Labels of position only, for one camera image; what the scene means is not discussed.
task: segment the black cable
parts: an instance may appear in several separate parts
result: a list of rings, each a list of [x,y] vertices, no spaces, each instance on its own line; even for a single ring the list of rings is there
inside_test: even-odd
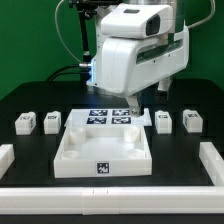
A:
[[[63,72],[65,70],[71,69],[71,68],[79,68],[79,65],[67,65],[62,68],[59,68],[58,70],[54,71],[47,79],[46,81],[52,81],[51,79],[54,78],[55,75],[59,74],[60,72]]]
[[[51,77],[49,82],[55,80],[58,76],[63,76],[63,75],[79,75],[79,72],[63,72],[63,73],[57,73],[53,77]]]

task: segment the white platform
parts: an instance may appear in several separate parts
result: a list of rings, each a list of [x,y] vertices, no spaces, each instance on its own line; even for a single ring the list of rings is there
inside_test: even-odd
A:
[[[129,109],[73,109],[65,123],[67,126],[76,125],[120,125],[132,124],[152,126],[149,110],[144,109],[144,115],[131,117]]]

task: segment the white box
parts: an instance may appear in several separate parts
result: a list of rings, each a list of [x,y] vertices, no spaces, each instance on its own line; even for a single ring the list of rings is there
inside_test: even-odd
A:
[[[61,113],[54,111],[48,113],[44,119],[45,134],[58,134],[61,127]]]
[[[15,122],[17,135],[30,135],[36,126],[36,114],[34,112],[22,113]]]
[[[0,147],[0,179],[14,161],[13,145],[1,145]]]
[[[155,113],[155,125],[158,134],[171,134],[172,133],[172,120],[168,112],[157,111]]]
[[[202,132],[203,120],[196,110],[183,112],[183,124],[189,133]]]
[[[56,178],[150,175],[143,126],[67,127],[54,159]]]

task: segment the label sticker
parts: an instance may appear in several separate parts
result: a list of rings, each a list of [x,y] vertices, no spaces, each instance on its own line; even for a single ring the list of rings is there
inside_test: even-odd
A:
[[[86,124],[106,124],[105,117],[89,117]]]
[[[30,120],[30,128],[33,128],[33,125],[34,125],[34,123],[33,123],[33,118]]]
[[[56,119],[57,116],[48,116],[47,119]]]
[[[198,117],[197,114],[188,114],[188,117]]]
[[[131,124],[130,117],[113,117],[112,124]]]
[[[30,119],[30,116],[23,116],[20,118],[20,120],[29,120]]]
[[[96,173],[99,175],[110,174],[110,163],[109,162],[97,162]]]
[[[129,116],[129,110],[113,110],[113,116]]]
[[[89,116],[107,116],[108,110],[90,110]]]
[[[159,115],[159,118],[168,118],[167,115]]]

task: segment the white block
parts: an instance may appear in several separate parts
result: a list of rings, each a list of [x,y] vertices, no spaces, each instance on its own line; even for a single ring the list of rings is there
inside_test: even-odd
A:
[[[196,110],[183,112],[183,124],[189,133],[202,132],[203,120]]]
[[[158,134],[171,134],[172,133],[172,120],[168,112],[157,111],[155,113],[155,125]]]
[[[15,122],[17,135],[30,135],[36,126],[36,114],[34,112],[22,113]]]
[[[13,145],[1,145],[0,147],[0,179],[14,161]]]
[[[54,111],[48,113],[44,119],[44,133],[58,134],[61,127],[61,113]]]
[[[213,184],[224,186],[224,161],[211,142],[200,143],[199,157]]]

